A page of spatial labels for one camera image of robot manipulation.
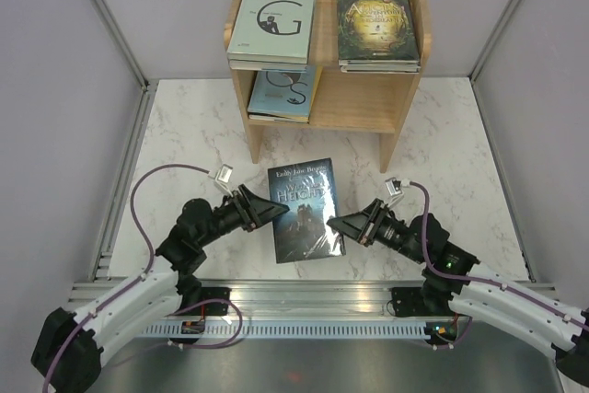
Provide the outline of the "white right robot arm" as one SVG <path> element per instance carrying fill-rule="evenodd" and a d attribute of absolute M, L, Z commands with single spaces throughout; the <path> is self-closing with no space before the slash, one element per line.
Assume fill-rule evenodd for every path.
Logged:
<path fill-rule="evenodd" d="M 500 275 L 451 243 L 432 214 L 405 224 L 383 201 L 374 200 L 361 212 L 332 217 L 327 224 L 361 245 L 377 242 L 423 265 L 420 299 L 427 311 L 447 309 L 500 329 L 553 360 L 569 379 L 587 385 L 587 310 Z"/>

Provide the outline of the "blue 20000 Leagues book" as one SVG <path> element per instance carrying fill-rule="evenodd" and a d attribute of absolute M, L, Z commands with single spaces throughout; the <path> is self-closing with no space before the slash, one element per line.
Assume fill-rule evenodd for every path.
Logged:
<path fill-rule="evenodd" d="M 304 72 L 307 69 L 307 66 L 305 64 L 271 63 L 241 60 L 229 60 L 228 64 L 232 70 Z"/>

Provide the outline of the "green Alice Wonderland book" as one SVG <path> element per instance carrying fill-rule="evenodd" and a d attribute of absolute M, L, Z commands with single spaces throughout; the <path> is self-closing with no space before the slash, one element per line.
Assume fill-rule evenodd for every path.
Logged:
<path fill-rule="evenodd" d="M 410 0 L 336 0 L 340 62 L 418 63 Z"/>

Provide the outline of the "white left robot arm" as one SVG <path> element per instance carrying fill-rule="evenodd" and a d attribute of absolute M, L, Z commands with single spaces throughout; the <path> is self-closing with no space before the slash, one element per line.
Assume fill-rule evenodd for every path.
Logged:
<path fill-rule="evenodd" d="M 261 198 L 241 185 L 218 207 L 205 199 L 184 204 L 176 224 L 146 266 L 106 294 L 74 311 L 54 309 L 44 320 L 31 355 L 44 392 L 85 392 L 109 359 L 151 323 L 172 314 L 189 315 L 201 305 L 195 271 L 205 247 L 242 229 L 252 232 L 288 212 L 287 205 Z"/>

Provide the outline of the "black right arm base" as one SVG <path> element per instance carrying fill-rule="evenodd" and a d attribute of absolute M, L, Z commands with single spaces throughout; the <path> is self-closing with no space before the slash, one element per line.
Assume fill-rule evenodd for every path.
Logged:
<path fill-rule="evenodd" d="M 437 292 L 423 287 L 392 287 L 387 311 L 398 318 L 451 318 L 455 313 L 448 300 Z"/>

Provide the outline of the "aluminium frame post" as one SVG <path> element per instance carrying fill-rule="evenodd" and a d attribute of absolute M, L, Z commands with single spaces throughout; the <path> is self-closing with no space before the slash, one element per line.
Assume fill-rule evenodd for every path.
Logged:
<path fill-rule="evenodd" d="M 117 51 L 121 55 L 125 62 L 128 70 L 133 75 L 133 78 L 140 89 L 145 92 L 149 87 L 149 81 L 146 78 L 144 71 L 140 67 L 136 58 L 134 57 L 133 51 L 124 37 L 120 26 L 117 23 L 114 15 L 111 12 L 110 7 L 106 0 L 89 0 L 93 8 L 98 14 L 98 17 L 104 25 L 107 33 L 112 39 Z"/>
<path fill-rule="evenodd" d="M 524 2 L 524 0 L 508 0 L 504 8 L 502 9 L 499 18 L 497 19 L 496 23 L 494 24 L 491 33 L 486 39 L 479 56 L 477 57 L 468 78 L 471 83 L 477 81 L 479 76 L 481 75 L 482 71 L 484 70 L 488 60 L 490 59 L 496 45 L 502 38 L 504 32 L 507 30 L 507 27 L 510 25 L 511 21 L 514 18 L 518 8 Z"/>

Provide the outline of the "pale green Gatsby book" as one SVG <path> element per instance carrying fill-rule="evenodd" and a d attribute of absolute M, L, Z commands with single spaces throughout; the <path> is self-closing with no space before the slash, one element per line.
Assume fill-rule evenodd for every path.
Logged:
<path fill-rule="evenodd" d="M 306 64 L 316 0 L 241 0 L 230 60 Z"/>

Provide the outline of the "dark Wuthering Heights book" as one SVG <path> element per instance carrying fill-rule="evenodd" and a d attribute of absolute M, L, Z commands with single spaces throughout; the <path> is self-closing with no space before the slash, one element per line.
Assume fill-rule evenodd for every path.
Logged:
<path fill-rule="evenodd" d="M 288 207 L 272 221 L 278 264 L 346 254 L 341 235 L 327 225 L 339 215 L 331 159 L 271 168 L 268 184 L 271 200 Z"/>

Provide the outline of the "right aluminium frame post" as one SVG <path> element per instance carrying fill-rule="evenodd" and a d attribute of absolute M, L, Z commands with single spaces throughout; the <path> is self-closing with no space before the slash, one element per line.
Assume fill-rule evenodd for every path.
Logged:
<path fill-rule="evenodd" d="M 482 71 L 484 70 L 488 60 L 490 59 L 496 45 L 502 38 L 504 32 L 507 30 L 507 27 L 510 25 L 511 21 L 514 18 L 518 8 L 524 2 L 524 0 L 508 0 L 504 8 L 502 9 L 499 18 L 497 19 L 496 23 L 494 24 L 491 33 L 486 39 L 479 56 L 477 57 L 468 78 L 471 83 L 477 81 L 479 76 L 481 75 Z"/>

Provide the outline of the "black Moon and Sixpence book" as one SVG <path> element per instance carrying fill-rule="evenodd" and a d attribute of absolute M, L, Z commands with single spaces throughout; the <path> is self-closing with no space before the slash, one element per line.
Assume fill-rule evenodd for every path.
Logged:
<path fill-rule="evenodd" d="M 298 120 L 298 119 L 289 119 L 283 117 L 276 117 L 276 116 L 265 116 L 265 115 L 257 115 L 251 114 L 248 116 L 251 121 L 272 121 L 272 122 L 285 122 L 285 123 L 293 123 L 293 124 L 308 124 L 308 120 Z"/>

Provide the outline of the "left aluminium frame post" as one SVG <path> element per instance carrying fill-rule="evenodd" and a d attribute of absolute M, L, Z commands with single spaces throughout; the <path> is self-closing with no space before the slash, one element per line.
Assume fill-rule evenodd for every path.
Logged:
<path fill-rule="evenodd" d="M 133 51 L 124 37 L 120 26 L 117 23 L 114 15 L 111 12 L 110 7 L 106 0 L 89 0 L 93 8 L 98 14 L 98 17 L 104 25 L 107 33 L 112 39 L 117 51 L 121 55 L 125 62 L 128 70 L 133 75 L 133 78 L 140 89 L 145 92 L 149 87 L 149 81 L 146 78 L 144 71 L 140 67 L 136 58 L 134 57 Z"/>

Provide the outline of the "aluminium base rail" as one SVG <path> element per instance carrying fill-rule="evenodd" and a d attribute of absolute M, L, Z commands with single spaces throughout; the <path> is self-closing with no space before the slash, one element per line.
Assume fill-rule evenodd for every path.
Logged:
<path fill-rule="evenodd" d="M 248 316 L 277 318 L 370 318 L 384 316 L 391 290 L 419 288 L 420 281 L 202 280 L 205 288 L 226 287 L 230 300 Z"/>

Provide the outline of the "wooden two-tier shelf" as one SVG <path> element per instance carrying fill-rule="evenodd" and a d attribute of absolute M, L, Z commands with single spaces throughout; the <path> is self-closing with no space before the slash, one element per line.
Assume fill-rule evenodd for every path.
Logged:
<path fill-rule="evenodd" d="M 230 42 L 242 0 L 232 0 L 225 22 L 224 42 Z M 428 0 L 410 0 L 421 65 L 432 48 Z M 344 74 L 338 67 L 336 0 L 317 0 L 309 62 L 323 68 L 308 128 L 359 131 L 379 136 L 379 169 L 386 172 L 420 74 Z"/>

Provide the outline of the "purple Robinson Crusoe book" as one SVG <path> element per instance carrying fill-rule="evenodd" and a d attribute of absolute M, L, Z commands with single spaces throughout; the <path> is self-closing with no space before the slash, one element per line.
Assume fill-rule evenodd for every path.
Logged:
<path fill-rule="evenodd" d="M 418 63 L 365 63 L 352 64 L 348 61 L 340 62 L 340 69 L 344 73 L 393 73 L 393 74 L 418 74 L 421 66 Z"/>

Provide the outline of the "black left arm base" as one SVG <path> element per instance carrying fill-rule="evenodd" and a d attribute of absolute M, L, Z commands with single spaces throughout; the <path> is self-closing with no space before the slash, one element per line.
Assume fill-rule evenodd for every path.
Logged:
<path fill-rule="evenodd" d="M 184 296 L 180 310 L 191 306 L 191 310 L 181 313 L 182 316 L 196 317 L 204 320 L 210 316 L 221 317 L 227 314 L 231 289 L 229 287 L 203 287 L 195 294 Z"/>

